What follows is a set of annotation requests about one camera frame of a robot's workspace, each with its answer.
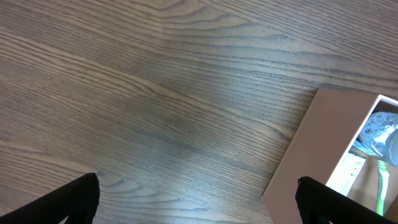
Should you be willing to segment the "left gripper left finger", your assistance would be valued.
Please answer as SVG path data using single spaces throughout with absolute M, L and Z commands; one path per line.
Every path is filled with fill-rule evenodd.
M 68 184 L 1 216 L 1 223 L 92 224 L 100 202 L 100 183 L 87 173 Z

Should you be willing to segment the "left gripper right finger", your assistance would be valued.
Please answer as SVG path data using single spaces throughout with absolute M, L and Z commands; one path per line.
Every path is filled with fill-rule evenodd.
M 295 200 L 303 224 L 396 224 L 308 176 L 298 180 Z

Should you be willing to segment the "green white toothbrush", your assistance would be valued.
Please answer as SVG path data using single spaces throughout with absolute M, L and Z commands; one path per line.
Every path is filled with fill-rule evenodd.
M 376 213 L 384 215 L 384 202 L 387 194 L 389 173 L 387 171 L 386 163 L 382 160 L 377 161 L 378 185 L 376 197 Z

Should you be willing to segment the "clear spray bottle green liquid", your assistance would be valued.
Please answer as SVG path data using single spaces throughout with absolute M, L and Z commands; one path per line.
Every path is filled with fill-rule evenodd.
M 397 114 L 383 111 L 372 113 L 353 146 L 397 168 Z

